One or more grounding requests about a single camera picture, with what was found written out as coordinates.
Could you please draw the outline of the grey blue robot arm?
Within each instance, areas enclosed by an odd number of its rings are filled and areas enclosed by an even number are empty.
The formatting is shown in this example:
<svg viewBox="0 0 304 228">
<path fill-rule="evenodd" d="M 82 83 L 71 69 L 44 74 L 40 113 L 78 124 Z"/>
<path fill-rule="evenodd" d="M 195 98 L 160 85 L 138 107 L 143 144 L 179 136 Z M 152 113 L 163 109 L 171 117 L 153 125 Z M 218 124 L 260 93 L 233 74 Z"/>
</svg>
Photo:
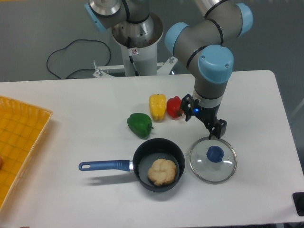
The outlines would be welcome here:
<svg viewBox="0 0 304 228">
<path fill-rule="evenodd" d="M 196 4 L 204 17 L 202 23 L 191 27 L 179 22 L 167 32 L 147 0 L 90 0 L 85 10 L 99 31 L 111 29 L 121 47 L 126 76 L 157 73 L 157 43 L 163 38 L 172 56 L 195 77 L 193 95 L 181 101 L 186 119 L 195 116 L 210 137 L 221 138 L 227 123 L 217 118 L 217 112 L 234 64 L 233 54 L 223 43 L 248 32 L 253 15 L 245 4 L 228 0 Z"/>
</svg>

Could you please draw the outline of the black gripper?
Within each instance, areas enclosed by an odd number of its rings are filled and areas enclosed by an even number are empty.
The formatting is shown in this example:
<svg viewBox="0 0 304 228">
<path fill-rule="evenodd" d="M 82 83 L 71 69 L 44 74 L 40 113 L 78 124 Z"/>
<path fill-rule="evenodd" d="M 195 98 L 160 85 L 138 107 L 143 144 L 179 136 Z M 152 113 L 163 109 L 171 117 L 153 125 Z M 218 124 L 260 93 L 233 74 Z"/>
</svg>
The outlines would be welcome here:
<svg viewBox="0 0 304 228">
<path fill-rule="evenodd" d="M 227 122 L 223 119 L 217 119 L 219 105 L 213 108 L 200 107 L 199 100 L 194 99 L 190 94 L 187 94 L 181 100 L 180 109 L 185 114 L 186 122 L 192 116 L 195 116 L 208 126 L 209 140 L 212 137 L 220 139 L 225 134 Z"/>
</svg>

